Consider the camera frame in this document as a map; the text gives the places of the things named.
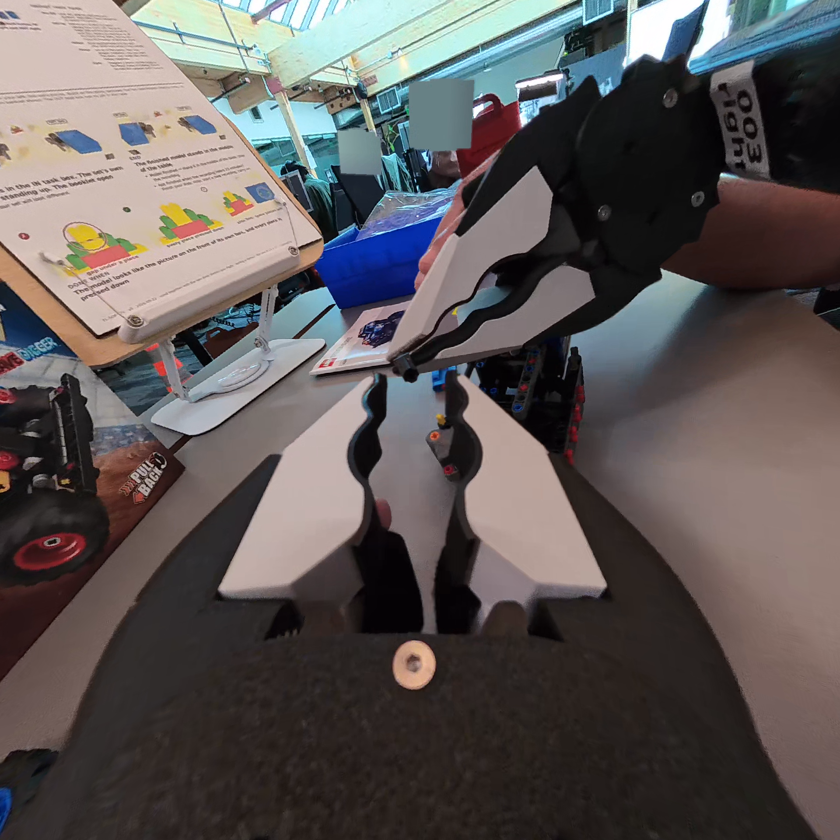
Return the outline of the orange traffic cone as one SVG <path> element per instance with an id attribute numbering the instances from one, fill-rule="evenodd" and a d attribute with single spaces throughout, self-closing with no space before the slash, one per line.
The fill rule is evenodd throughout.
<path id="1" fill-rule="evenodd" d="M 192 377 L 193 374 L 189 372 L 189 370 L 184 366 L 184 363 L 181 359 L 176 355 L 175 348 L 172 346 L 172 360 L 175 365 L 175 369 L 177 371 L 178 377 L 182 384 L 187 383 Z M 157 374 L 163 381 L 163 384 L 166 388 L 168 393 L 173 393 L 172 384 L 170 382 L 169 374 L 167 373 L 166 369 L 166 359 L 169 358 L 167 352 L 165 352 L 161 348 L 160 343 L 154 343 L 151 346 L 146 348 L 146 353 L 150 356 L 152 360 L 152 364 L 154 369 L 156 370 Z"/>

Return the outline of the blue storage bin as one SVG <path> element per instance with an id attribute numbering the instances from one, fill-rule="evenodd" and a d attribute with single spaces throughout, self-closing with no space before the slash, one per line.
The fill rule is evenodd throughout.
<path id="1" fill-rule="evenodd" d="M 362 238 L 352 227 L 325 246 L 315 265 L 338 309 L 411 297 L 418 262 L 431 244 L 440 219 Z"/>

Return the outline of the small dark lego assembly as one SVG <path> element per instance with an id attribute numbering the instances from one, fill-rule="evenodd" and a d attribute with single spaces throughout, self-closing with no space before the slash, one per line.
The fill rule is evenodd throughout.
<path id="1" fill-rule="evenodd" d="M 435 423 L 435 428 L 425 438 L 427 446 L 436 458 L 446 480 L 458 482 L 461 474 L 451 451 L 455 441 L 455 430 L 443 413 L 435 415 Z"/>

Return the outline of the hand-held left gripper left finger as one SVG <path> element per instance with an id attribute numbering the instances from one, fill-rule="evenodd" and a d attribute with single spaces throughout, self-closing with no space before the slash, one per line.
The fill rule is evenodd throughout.
<path id="1" fill-rule="evenodd" d="M 217 592 L 225 600 L 351 602 L 374 525 L 387 380 L 366 377 L 286 447 Z"/>

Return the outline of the person's right hand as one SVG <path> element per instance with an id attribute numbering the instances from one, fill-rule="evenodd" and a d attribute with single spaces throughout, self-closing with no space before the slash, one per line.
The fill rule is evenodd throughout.
<path id="1" fill-rule="evenodd" d="M 448 238 L 454 234 L 460 221 L 466 211 L 466 205 L 464 200 L 464 192 L 466 188 L 469 188 L 470 179 L 464 179 L 458 184 L 458 190 L 455 193 L 454 199 L 447 210 L 446 214 L 443 216 L 442 220 L 440 221 L 439 225 L 437 226 L 437 230 L 435 232 L 435 236 L 426 249 L 423 256 L 420 258 L 418 265 L 417 265 L 417 273 L 414 280 L 414 290 L 418 290 L 420 286 L 424 283 L 427 273 L 432 268 L 436 258 L 438 257 L 439 252 L 448 241 Z"/>

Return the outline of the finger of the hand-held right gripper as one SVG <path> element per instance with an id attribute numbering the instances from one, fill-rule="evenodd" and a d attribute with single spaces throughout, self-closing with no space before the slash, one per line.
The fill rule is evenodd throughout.
<path id="1" fill-rule="evenodd" d="M 474 309 L 450 332 L 437 339 L 434 334 L 441 319 L 475 296 L 495 264 L 525 255 L 545 239 L 552 202 L 551 186 L 533 166 L 466 233 L 450 235 L 405 310 L 387 360 L 410 354 L 412 361 L 472 361 L 530 341 L 541 327 L 529 300 L 551 268 L 533 274 L 518 297 L 511 292 Z"/>
<path id="2" fill-rule="evenodd" d="M 521 350 L 594 299 L 588 273 L 557 266 L 539 276 L 536 269 L 516 287 L 479 290 L 458 309 L 453 329 L 411 352 L 421 374 Z"/>

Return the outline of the black lego truck chassis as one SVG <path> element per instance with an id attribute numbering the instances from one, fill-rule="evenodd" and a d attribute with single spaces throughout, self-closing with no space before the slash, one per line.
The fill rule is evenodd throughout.
<path id="1" fill-rule="evenodd" d="M 585 408 L 583 361 L 570 337 L 475 362 L 479 388 L 551 454 L 574 465 Z"/>

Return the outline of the clear plastic bag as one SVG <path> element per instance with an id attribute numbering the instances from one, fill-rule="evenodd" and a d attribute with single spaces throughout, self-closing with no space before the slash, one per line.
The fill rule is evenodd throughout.
<path id="1" fill-rule="evenodd" d="M 429 220 L 438 223 L 451 207 L 455 193 L 455 185 L 426 193 L 385 192 L 364 221 L 357 239 L 391 233 Z"/>

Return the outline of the lego instruction booklet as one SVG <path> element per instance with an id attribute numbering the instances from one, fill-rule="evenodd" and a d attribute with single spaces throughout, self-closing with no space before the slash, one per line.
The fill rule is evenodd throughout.
<path id="1" fill-rule="evenodd" d="M 396 329 L 409 308 L 408 302 L 364 310 L 342 338 L 310 370 L 320 377 L 364 371 L 387 365 Z"/>

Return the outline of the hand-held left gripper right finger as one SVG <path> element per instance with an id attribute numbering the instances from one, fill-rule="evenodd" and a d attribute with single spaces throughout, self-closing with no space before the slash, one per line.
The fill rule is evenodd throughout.
<path id="1" fill-rule="evenodd" d="M 486 393 L 448 374 L 460 481 L 437 563 L 440 595 L 478 602 L 598 598 L 606 580 L 550 454 Z"/>

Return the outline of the black monitor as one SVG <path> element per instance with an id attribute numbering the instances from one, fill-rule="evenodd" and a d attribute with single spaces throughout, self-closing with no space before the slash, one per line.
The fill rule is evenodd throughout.
<path id="1" fill-rule="evenodd" d="M 350 202 L 356 226 L 362 228 L 382 200 L 385 190 L 374 175 L 348 174 L 339 170 L 336 177 Z"/>

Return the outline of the monster truck lego box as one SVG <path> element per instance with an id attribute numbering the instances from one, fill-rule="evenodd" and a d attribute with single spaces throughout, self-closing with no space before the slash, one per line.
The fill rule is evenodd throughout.
<path id="1" fill-rule="evenodd" d="M 5 283 L 1 311 L 5 677 L 184 468 Z"/>

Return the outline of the person's right forearm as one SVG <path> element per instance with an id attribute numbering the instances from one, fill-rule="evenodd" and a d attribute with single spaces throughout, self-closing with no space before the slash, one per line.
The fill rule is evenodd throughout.
<path id="1" fill-rule="evenodd" d="M 830 287 L 839 280 L 839 195 L 722 175 L 719 204 L 666 271 L 721 289 Z"/>

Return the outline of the red bag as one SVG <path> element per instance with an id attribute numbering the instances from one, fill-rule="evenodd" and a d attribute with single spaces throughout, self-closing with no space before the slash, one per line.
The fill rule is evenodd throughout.
<path id="1" fill-rule="evenodd" d="M 475 99 L 473 106 L 475 113 L 470 145 L 456 151 L 458 170 L 463 180 L 498 152 L 521 127 L 517 102 L 504 104 L 496 94 L 488 93 Z"/>

